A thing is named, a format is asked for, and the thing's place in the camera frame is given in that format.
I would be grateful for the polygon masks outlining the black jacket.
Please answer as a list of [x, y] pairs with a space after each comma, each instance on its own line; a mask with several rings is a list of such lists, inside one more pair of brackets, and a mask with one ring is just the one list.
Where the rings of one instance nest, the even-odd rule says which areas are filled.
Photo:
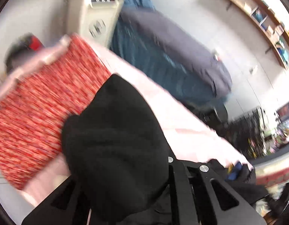
[[[86, 192], [90, 224], [172, 224], [168, 158], [177, 158], [130, 83], [112, 75], [81, 114], [66, 120], [61, 143]], [[252, 207], [266, 195], [260, 186], [228, 180], [218, 160], [204, 164]]]

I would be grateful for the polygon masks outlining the pink bed sheet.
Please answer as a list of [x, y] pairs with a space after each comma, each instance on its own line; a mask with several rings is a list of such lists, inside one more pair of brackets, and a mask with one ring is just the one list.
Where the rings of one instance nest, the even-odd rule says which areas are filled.
[[[15, 89], [20, 81], [63, 56], [69, 49], [71, 37], [62, 37], [55, 46], [39, 50], [31, 59], [16, 68], [3, 84], [4, 90], [0, 92], [0, 102]], [[95, 44], [90, 47], [110, 74], [119, 74], [142, 94], [159, 121], [168, 144], [178, 158], [203, 163], [216, 159], [225, 167], [237, 162], [247, 163], [245, 156], [144, 73], [102, 46]], [[64, 157], [60, 153], [41, 169], [24, 189], [17, 190], [30, 203], [38, 205], [53, 191], [56, 179], [68, 173]]]

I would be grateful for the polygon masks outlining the red floral patterned garment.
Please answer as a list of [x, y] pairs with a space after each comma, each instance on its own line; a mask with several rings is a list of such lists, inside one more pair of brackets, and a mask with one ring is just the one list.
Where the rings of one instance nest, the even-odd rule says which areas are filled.
[[66, 119], [80, 114], [110, 71], [79, 36], [68, 51], [18, 85], [0, 102], [0, 170], [16, 189], [61, 153]]

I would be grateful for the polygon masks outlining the teal blue bed sheet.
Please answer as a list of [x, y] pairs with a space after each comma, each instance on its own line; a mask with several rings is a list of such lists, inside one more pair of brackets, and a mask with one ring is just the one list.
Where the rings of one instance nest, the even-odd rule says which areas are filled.
[[[125, 0], [122, 8], [124, 7], [158, 11], [154, 8], [151, 0]], [[224, 103], [231, 93], [223, 97], [216, 97], [211, 87], [199, 76], [169, 57], [153, 40], [133, 28], [129, 23], [124, 22], [121, 13], [110, 49], [185, 105], [215, 106]]]

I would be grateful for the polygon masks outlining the dark grey duvet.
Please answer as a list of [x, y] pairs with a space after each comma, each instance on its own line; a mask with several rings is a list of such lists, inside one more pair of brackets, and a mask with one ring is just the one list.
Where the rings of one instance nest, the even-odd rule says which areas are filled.
[[124, 7], [121, 17], [153, 40], [169, 57], [199, 76], [216, 97], [226, 96], [232, 91], [232, 78], [219, 55], [209, 51], [162, 13]]

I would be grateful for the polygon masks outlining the beige medical machine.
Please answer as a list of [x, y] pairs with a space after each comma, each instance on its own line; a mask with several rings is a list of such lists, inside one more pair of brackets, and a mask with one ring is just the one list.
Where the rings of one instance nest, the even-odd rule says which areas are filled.
[[109, 47], [125, 0], [69, 0], [66, 33]]

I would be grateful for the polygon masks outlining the wooden wall shelf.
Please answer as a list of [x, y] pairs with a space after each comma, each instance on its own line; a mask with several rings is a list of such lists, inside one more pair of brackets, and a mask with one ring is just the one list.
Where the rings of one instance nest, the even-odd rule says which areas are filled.
[[257, 28], [268, 43], [269, 48], [265, 51], [273, 51], [278, 64], [289, 68], [289, 31], [284, 23], [276, 16], [274, 11], [264, 0], [227, 0], [244, 13], [248, 20]]

